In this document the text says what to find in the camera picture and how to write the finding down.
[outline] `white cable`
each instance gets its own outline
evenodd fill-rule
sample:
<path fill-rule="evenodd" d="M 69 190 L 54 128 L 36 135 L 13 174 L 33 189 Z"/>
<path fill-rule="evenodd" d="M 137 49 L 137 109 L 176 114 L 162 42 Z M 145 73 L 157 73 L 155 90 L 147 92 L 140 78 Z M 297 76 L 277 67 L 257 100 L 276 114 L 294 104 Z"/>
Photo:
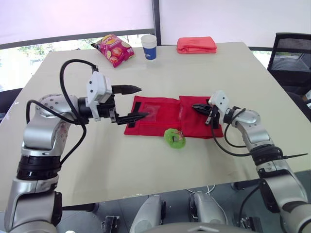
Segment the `white cable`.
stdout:
<path fill-rule="evenodd" d="M 210 197 L 210 198 L 212 198 L 215 201 L 215 203 L 218 205 L 218 207 L 223 211 L 224 216 L 225 216 L 225 223 L 226 225 L 229 225 L 229 221 L 228 221 L 227 215 L 225 214 L 224 209 L 218 204 L 218 202 L 213 197 Z"/>
<path fill-rule="evenodd" d="M 191 193 L 195 193 L 195 192 L 191 191 L 190 189 L 186 189 L 186 190 L 189 191 L 189 192 L 191 192 Z"/>
<path fill-rule="evenodd" d="M 207 185 L 207 193 L 205 194 L 208 194 L 210 196 L 210 193 L 214 190 L 214 188 L 216 187 L 216 185 L 214 184 L 214 186 L 212 187 L 212 189 L 210 190 L 209 189 L 209 186 Z"/>
<path fill-rule="evenodd" d="M 209 186 L 207 185 L 207 192 L 205 193 L 205 194 L 210 194 L 213 190 L 214 190 L 214 188 L 215 188 L 215 184 L 214 184 L 214 186 L 212 187 L 212 189 L 210 190 L 209 189 Z M 190 190 L 190 189 L 186 189 L 187 191 L 189 191 L 189 192 L 191 192 L 191 193 L 197 193 L 197 192 L 193 192 L 192 190 Z"/>

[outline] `blue label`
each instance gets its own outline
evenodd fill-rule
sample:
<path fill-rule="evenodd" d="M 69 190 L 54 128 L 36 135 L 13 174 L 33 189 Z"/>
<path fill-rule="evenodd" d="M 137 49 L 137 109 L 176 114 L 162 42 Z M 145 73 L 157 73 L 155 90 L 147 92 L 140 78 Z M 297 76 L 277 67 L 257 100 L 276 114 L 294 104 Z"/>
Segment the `blue label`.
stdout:
<path fill-rule="evenodd" d="M 148 60 L 153 60 L 156 58 L 156 46 L 152 49 L 146 49 L 144 48 L 144 52 L 145 52 L 145 57 Z"/>

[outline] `white table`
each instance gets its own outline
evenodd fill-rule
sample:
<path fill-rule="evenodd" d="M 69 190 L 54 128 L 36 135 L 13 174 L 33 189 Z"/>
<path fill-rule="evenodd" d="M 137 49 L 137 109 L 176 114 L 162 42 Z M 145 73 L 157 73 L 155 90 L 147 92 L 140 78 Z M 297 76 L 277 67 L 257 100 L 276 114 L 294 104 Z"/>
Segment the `white table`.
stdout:
<path fill-rule="evenodd" d="M 275 145 L 285 155 L 311 153 L 311 124 L 299 111 L 269 72 L 241 42 L 218 44 L 216 54 L 178 54 L 175 46 L 157 49 L 155 61 L 144 58 L 142 48 L 136 56 L 112 65 L 97 50 L 51 52 L 37 73 L 22 90 L 0 125 L 0 210 L 4 210 L 11 180 L 20 159 L 29 99 L 61 93 L 59 70 L 73 58 L 85 59 L 99 66 L 112 84 L 131 84 L 142 88 L 138 95 L 178 98 L 179 95 L 208 96 L 224 90 L 231 106 L 257 111 Z M 90 67 L 72 64 L 65 72 L 69 93 L 86 96 Z M 116 95 L 117 111 L 130 112 L 134 95 Z M 215 183 L 257 178 L 251 157 L 237 158 L 220 151 L 212 139 L 187 138 L 181 150 L 169 147 L 162 137 L 124 135 L 125 125 L 109 119 L 90 121 L 82 145 L 64 163 L 57 191 L 63 205 L 83 204 L 139 195 L 192 188 Z M 81 135 L 80 126 L 71 126 L 64 154 Z M 240 132 L 228 132 L 232 143 L 242 143 Z M 245 149 L 225 148 L 234 152 Z M 288 160 L 293 171 L 310 169 L 310 155 Z"/>

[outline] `black cable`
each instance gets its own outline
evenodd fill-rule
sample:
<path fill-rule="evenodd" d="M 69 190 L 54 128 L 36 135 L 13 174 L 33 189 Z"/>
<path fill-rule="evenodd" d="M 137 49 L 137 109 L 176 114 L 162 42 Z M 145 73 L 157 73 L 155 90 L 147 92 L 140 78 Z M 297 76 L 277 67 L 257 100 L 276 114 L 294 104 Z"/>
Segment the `black cable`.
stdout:
<path fill-rule="evenodd" d="M 79 141 L 76 143 L 76 145 L 74 145 L 74 147 L 66 154 L 66 156 L 62 159 L 62 161 L 60 162 L 60 164 L 62 165 L 67 159 L 68 157 L 78 148 L 78 146 L 82 143 L 82 141 L 84 140 L 85 136 L 86 136 L 86 126 L 83 122 L 83 119 L 81 117 L 81 115 L 78 113 L 78 111 L 76 110 L 76 108 L 74 107 L 74 105 L 72 104 L 70 98 L 69 98 L 69 95 L 66 91 L 66 88 L 65 88 L 65 84 L 64 84 L 64 72 L 65 72 L 65 68 L 66 66 L 68 66 L 70 63 L 74 63 L 74 62 L 79 62 L 79 63 L 84 63 L 84 64 L 87 64 L 89 66 L 92 67 L 92 70 L 97 70 L 96 66 L 91 63 L 91 62 L 88 62 L 88 61 L 85 61 L 85 60 L 80 60 L 80 59 L 72 59 L 72 60 L 68 60 L 66 61 L 61 69 L 60 69 L 60 73 L 59 73 L 59 81 L 60 81 L 60 87 L 62 89 L 62 92 L 63 92 L 63 95 L 65 97 L 65 100 L 67 101 L 68 105 L 70 106 L 71 108 L 71 111 L 73 112 L 73 114 L 76 116 L 77 118 L 77 121 L 79 122 L 79 124 L 81 125 L 82 129 L 83 129 L 83 133 L 82 133 L 82 136 L 81 138 L 79 139 Z"/>
<path fill-rule="evenodd" d="M 308 153 L 283 156 L 283 159 L 295 158 L 295 157 L 299 157 L 299 156 L 303 156 L 303 155 L 307 155 L 307 154 Z"/>
<path fill-rule="evenodd" d="M 213 121 L 214 121 L 214 117 L 211 118 L 210 120 L 210 125 L 213 125 Z M 215 143 L 218 145 L 218 147 L 223 150 L 224 152 L 226 152 L 227 154 L 230 154 L 230 155 L 233 155 L 233 156 L 237 156 L 237 157 L 244 157 L 244 156 L 249 156 L 251 155 L 251 153 L 245 153 L 245 154 L 236 154 L 236 153 L 232 153 L 228 150 L 226 150 L 225 148 L 222 147 L 222 145 L 219 144 L 219 142 L 217 141 L 216 137 L 215 137 L 215 133 L 214 133 L 214 129 L 213 127 L 211 127 L 211 132 L 212 132 L 212 136 L 213 136 L 213 139 L 215 141 Z M 269 147 L 264 147 L 264 148 L 261 148 L 261 149 L 258 149 L 256 151 L 257 152 L 262 152 L 262 151 L 265 151 L 265 150 L 270 150 L 270 149 L 277 149 L 279 152 L 280 152 L 280 156 L 282 157 L 283 156 L 283 152 L 281 150 L 281 148 L 279 147 L 276 147 L 276 146 L 269 146 Z"/>
<path fill-rule="evenodd" d="M 241 218 L 242 218 L 242 211 L 243 211 L 243 207 L 245 205 L 245 203 L 247 202 L 247 200 L 259 189 L 259 185 L 253 189 L 253 191 L 251 191 L 246 198 L 243 200 L 241 207 L 240 207 L 240 211 L 239 211 L 239 221 L 238 221 L 238 227 L 241 226 Z"/>
<path fill-rule="evenodd" d="M 42 103 L 40 103 L 40 102 L 38 102 L 38 101 L 36 101 L 36 100 L 29 100 L 29 101 L 27 102 L 27 105 L 26 105 L 26 122 L 27 122 L 27 124 L 28 124 L 29 121 L 30 121 L 30 105 L 31 105 L 32 103 L 38 105 L 39 107 L 43 108 L 44 110 L 48 111 L 49 113 L 53 114 L 54 116 L 61 118 L 61 119 L 62 119 L 63 121 L 65 121 L 65 122 L 68 122 L 68 123 L 71 123 L 71 124 L 74 124 L 74 123 L 75 123 L 75 121 L 70 120 L 70 119 L 68 119 L 68 118 L 66 118 L 66 117 L 64 117 L 64 116 L 62 116 L 62 115 L 60 115 L 59 113 L 57 113 L 57 112 L 53 111 L 52 109 L 46 107 L 46 106 L 43 105 Z"/>
<path fill-rule="evenodd" d="M 81 138 L 76 143 L 76 145 L 74 145 L 74 147 L 66 154 L 66 156 L 62 159 L 62 161 L 60 161 L 60 165 L 62 165 L 68 159 L 68 157 L 78 148 L 78 146 L 83 142 L 84 138 L 86 137 L 86 126 L 81 125 L 81 127 L 83 129 Z"/>
<path fill-rule="evenodd" d="M 281 215 L 280 215 L 280 226 L 281 226 L 283 233 L 287 233 L 287 231 L 285 230 L 284 221 Z"/>
<path fill-rule="evenodd" d="M 246 108 L 243 108 L 240 112 L 238 112 L 227 124 L 226 128 L 225 128 L 225 133 L 224 133 L 224 137 L 225 137 L 225 141 L 232 147 L 236 147 L 236 148 L 245 148 L 246 146 L 236 146 L 233 145 L 232 143 L 229 142 L 229 140 L 227 139 L 227 130 L 229 128 L 229 126 L 231 125 L 231 123 L 234 121 L 235 118 L 237 118 L 239 115 L 241 115 L 243 112 L 245 112 Z"/>
<path fill-rule="evenodd" d="M 83 123 L 83 119 L 82 117 L 80 116 L 80 114 L 78 113 L 78 111 L 75 109 L 74 105 L 72 104 L 70 98 L 69 98 L 69 95 L 66 91 L 66 88 L 65 88 L 65 84 L 64 84 L 64 72 L 65 72 L 65 68 L 66 66 L 68 66 L 70 63 L 74 63 L 74 62 L 79 62 L 79 63 L 84 63 L 84 64 L 87 64 L 89 66 L 92 67 L 92 69 L 97 69 L 96 68 L 96 65 L 94 65 L 93 63 L 91 62 L 88 62 L 88 61 L 85 61 L 85 60 L 81 60 L 81 59 L 71 59 L 71 60 L 68 60 L 66 61 L 61 69 L 60 69 L 60 73 L 59 73 L 59 81 L 60 81 L 60 88 L 62 89 L 62 92 L 63 92 L 63 95 L 65 97 L 65 100 L 67 101 L 68 105 L 70 106 L 71 108 L 71 111 L 74 113 L 74 115 L 77 117 L 77 120 L 79 121 L 80 125 L 84 125 Z"/>

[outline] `red pouch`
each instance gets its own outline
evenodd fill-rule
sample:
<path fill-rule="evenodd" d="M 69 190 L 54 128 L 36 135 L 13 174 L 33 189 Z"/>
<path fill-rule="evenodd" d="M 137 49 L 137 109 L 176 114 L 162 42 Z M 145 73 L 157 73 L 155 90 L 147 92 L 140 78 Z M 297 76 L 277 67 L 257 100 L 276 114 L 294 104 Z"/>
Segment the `red pouch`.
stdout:
<path fill-rule="evenodd" d="M 206 104 L 209 97 L 180 96 L 180 100 L 135 96 L 132 112 L 147 112 L 145 118 L 126 126 L 126 135 L 163 136 L 169 129 L 182 130 L 184 136 L 211 138 L 207 116 L 192 108 L 195 103 Z M 222 128 L 214 129 L 216 137 L 222 137 Z"/>
<path fill-rule="evenodd" d="M 182 108 L 181 114 L 181 131 L 187 137 L 212 138 L 211 126 L 206 125 L 207 116 L 198 113 L 192 105 L 195 103 L 207 104 L 210 97 L 201 96 L 179 96 Z M 216 137 L 223 137 L 221 125 L 214 129 Z"/>
<path fill-rule="evenodd" d="M 91 46 L 100 51 L 112 63 L 113 67 L 117 67 L 135 55 L 129 44 L 113 34 L 106 35 Z"/>
<path fill-rule="evenodd" d="M 128 124 L 124 134 L 163 136 L 169 128 L 181 129 L 179 100 L 135 96 L 132 112 L 149 114 L 135 123 Z"/>

